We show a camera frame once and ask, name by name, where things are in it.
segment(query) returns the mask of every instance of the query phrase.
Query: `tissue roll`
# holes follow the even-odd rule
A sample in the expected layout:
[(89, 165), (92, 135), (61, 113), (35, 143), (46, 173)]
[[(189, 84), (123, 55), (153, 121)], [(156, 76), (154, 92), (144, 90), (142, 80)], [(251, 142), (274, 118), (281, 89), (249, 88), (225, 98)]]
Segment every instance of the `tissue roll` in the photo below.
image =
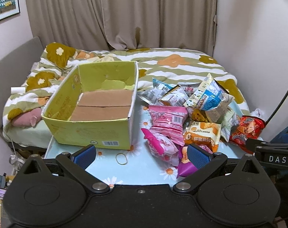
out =
[(25, 87), (12, 87), (11, 94), (23, 94), (26, 93)]

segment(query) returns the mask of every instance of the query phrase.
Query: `gray headboard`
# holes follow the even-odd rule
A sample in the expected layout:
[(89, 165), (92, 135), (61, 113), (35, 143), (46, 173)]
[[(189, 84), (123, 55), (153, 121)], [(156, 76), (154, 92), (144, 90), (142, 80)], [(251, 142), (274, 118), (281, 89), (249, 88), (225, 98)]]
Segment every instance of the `gray headboard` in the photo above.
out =
[(34, 62), (43, 52), (41, 41), (34, 37), (0, 60), (0, 135), (2, 136), (2, 114), (10, 96), (11, 87), (21, 86), (30, 73)]

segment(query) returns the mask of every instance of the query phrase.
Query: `beige curtain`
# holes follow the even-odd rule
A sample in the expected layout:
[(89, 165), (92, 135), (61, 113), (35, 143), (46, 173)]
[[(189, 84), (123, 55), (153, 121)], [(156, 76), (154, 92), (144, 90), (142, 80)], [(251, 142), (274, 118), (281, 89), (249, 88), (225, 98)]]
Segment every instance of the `beige curtain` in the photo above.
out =
[(26, 0), (33, 36), (43, 46), (59, 42), (77, 49), (108, 50), (101, 0)]
[(86, 50), (175, 47), (212, 55), (216, 0), (26, 0), (34, 36)]

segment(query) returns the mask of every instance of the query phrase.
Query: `rubber band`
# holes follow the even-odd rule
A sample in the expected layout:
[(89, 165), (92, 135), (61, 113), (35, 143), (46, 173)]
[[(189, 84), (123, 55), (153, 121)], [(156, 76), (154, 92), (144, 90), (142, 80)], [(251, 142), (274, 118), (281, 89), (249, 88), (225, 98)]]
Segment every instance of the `rubber band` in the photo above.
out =
[[(120, 154), (121, 154), (121, 155), (124, 155), (124, 157), (125, 157), (125, 159), (126, 159), (126, 163), (124, 163), (124, 164), (119, 163), (117, 157), (118, 157), (118, 155), (120, 155)], [(126, 155), (123, 154), (123, 153), (119, 153), (119, 154), (116, 155), (116, 161), (117, 161), (117, 163), (120, 164), (120, 165), (126, 165), (126, 164), (128, 163), (127, 157), (126, 157)]]

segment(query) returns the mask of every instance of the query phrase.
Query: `wall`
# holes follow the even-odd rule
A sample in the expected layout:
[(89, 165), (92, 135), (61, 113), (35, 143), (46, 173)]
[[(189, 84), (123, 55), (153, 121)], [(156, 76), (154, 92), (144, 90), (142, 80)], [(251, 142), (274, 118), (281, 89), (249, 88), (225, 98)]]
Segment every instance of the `wall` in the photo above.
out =
[[(0, 59), (32, 38), (26, 1), (19, 0), (19, 3), (20, 14), (0, 21)], [(8, 161), (10, 154), (10, 148), (0, 137), (0, 174), (12, 173), (12, 166)]]
[[(288, 89), (288, 0), (218, 0), (214, 57), (236, 76), (250, 110), (268, 118)], [(262, 132), (288, 125), (288, 98)]]

